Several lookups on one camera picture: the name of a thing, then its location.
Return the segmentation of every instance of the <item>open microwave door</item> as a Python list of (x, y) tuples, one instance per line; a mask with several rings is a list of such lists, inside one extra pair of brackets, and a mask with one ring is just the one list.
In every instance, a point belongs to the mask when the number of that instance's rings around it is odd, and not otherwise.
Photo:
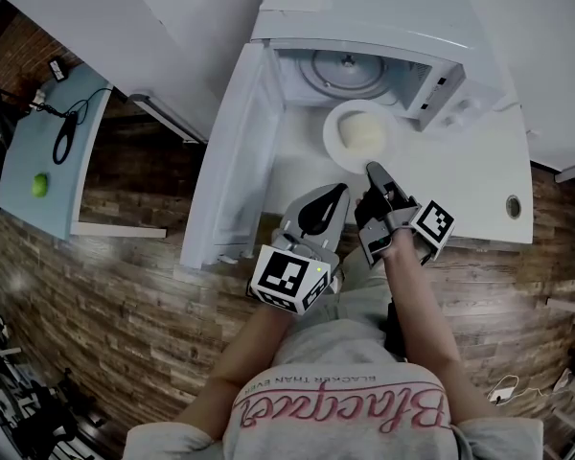
[(201, 268), (251, 257), (284, 108), (272, 50), (246, 44), (196, 183), (182, 265)]

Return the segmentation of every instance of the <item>light blue table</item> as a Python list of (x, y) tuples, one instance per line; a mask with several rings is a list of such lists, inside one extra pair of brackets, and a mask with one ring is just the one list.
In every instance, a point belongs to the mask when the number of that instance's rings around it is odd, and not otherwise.
[[(65, 112), (75, 102), (87, 99), (103, 87), (111, 89), (112, 85), (82, 64), (70, 72), (67, 80), (60, 83), (51, 80), (42, 88), (47, 94), (45, 103), (59, 112)], [(33, 110), (19, 121), (0, 178), (2, 209), (63, 240), (71, 234), (166, 237), (166, 230), (157, 228), (79, 221), (85, 174), (109, 96), (110, 90), (104, 90), (91, 99), (85, 120), (77, 126), (70, 153), (61, 165), (54, 163), (53, 150), (64, 120), (44, 111)], [(32, 195), (33, 179), (38, 173), (47, 174), (49, 179), (45, 197)]]

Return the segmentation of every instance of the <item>white cord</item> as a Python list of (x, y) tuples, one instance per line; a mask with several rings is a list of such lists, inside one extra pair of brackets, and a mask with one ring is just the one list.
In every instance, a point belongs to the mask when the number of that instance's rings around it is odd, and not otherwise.
[[(508, 378), (512, 378), (512, 379), (516, 379), (516, 384), (514, 385), (514, 390), (516, 390), (516, 388), (518, 388), (519, 385), (519, 377), (517, 375), (505, 375), (502, 379), (500, 379), (498, 381), (498, 383), (494, 386), (494, 388), (490, 391), (490, 393), (488, 394), (488, 401), (490, 400), (492, 394), (495, 392), (495, 390), (498, 388), (498, 386), (505, 380)], [(537, 393), (539, 393), (540, 396), (542, 397), (550, 397), (552, 395), (556, 395), (556, 394), (562, 394), (562, 392), (568, 392), (568, 390), (559, 390), (558, 392), (552, 392), (551, 394), (543, 394), (541, 392), (541, 390), (539, 388), (526, 388), (525, 390), (522, 390), (521, 392), (519, 392), (517, 395), (514, 395), (512, 397), (510, 397), (509, 399), (507, 399), (505, 402), (496, 402), (495, 405), (504, 405), (505, 403), (509, 403), (510, 401), (512, 401), (513, 399), (517, 399), (518, 397), (521, 397), (522, 395), (524, 395), (527, 392), (530, 392), (531, 390), (536, 391)]]
[(509, 110), (512, 107), (515, 107), (516, 105), (519, 105), (521, 107), (521, 103), (514, 102), (514, 103), (508, 103), (507, 105), (503, 105), (499, 109), (492, 109), (492, 111), (494, 111), (494, 112), (505, 112), (506, 110)]

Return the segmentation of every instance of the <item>black cable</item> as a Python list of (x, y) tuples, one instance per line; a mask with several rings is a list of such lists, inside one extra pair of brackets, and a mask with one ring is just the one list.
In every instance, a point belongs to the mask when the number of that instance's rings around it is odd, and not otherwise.
[[(60, 165), (66, 160), (68, 153), (70, 152), (70, 148), (73, 146), (73, 141), (75, 138), (75, 132), (77, 131), (77, 113), (71, 112), (66, 116), (64, 120), (64, 124), (59, 129), (59, 134), (57, 135), (56, 142), (54, 143), (54, 164)], [(62, 143), (62, 140), (66, 138), (66, 147), (64, 149), (63, 154), (60, 158), (58, 158), (58, 149)]]
[(108, 87), (102, 87), (99, 88), (98, 90), (96, 90), (91, 96), (89, 96), (87, 99), (81, 99), (80, 101), (76, 101), (74, 104), (72, 104), (68, 110), (64, 113), (64, 114), (71, 114), (72, 110), (75, 108), (75, 106), (77, 106), (80, 103), (84, 103), (79, 109), (77, 109), (75, 112), (77, 114), (79, 114), (79, 112), (85, 107), (85, 112), (83, 113), (83, 117), (82, 119), (79, 119), (79, 121), (77, 122), (77, 126), (82, 125), (83, 121), (85, 121), (85, 118), (87, 117), (87, 110), (89, 109), (89, 102), (92, 100), (92, 98), (98, 94), (99, 92), (102, 92), (103, 90), (113, 90), (112, 88), (108, 88)]
[[(83, 121), (85, 121), (85, 118), (87, 117), (87, 110), (89, 109), (89, 102), (92, 100), (92, 98), (98, 94), (99, 92), (102, 92), (103, 90), (113, 90), (112, 88), (108, 88), (108, 87), (102, 87), (99, 88), (98, 90), (96, 90), (91, 96), (89, 96), (87, 99), (80, 99), (79, 101), (76, 101), (74, 104), (72, 104), (68, 110), (66, 110), (66, 112), (59, 112), (58, 110), (56, 110), (54, 107), (52, 107), (51, 105), (48, 105), (47, 103), (33, 103), (33, 102), (28, 102), (28, 104), (33, 105), (34, 107), (36, 107), (37, 109), (41, 110), (41, 111), (45, 111), (48, 112), (49, 114), (53, 114), (54, 116), (59, 116), (60, 118), (66, 118), (67, 116), (69, 116), (70, 114), (73, 114), (73, 109), (81, 104), (82, 106), (77, 109), (76, 111), (74, 111), (74, 113), (79, 114), (79, 112), (85, 107), (85, 112), (83, 113), (83, 117), (82, 119), (79, 119), (78, 117), (78, 121), (77, 121), (77, 126), (80, 126), (83, 124)], [(17, 99), (17, 96), (14, 96), (13, 94), (6, 94), (9, 97), (15, 97)]]

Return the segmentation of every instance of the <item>gray t-shirt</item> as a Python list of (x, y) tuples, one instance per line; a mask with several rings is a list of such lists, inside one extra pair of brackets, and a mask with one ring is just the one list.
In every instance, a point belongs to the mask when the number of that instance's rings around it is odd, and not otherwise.
[(352, 320), (293, 333), (273, 367), (235, 399), (222, 442), (190, 425), (140, 425), (127, 436), (124, 459), (542, 458), (541, 421), (452, 425), (441, 382), (397, 362), (383, 338)]

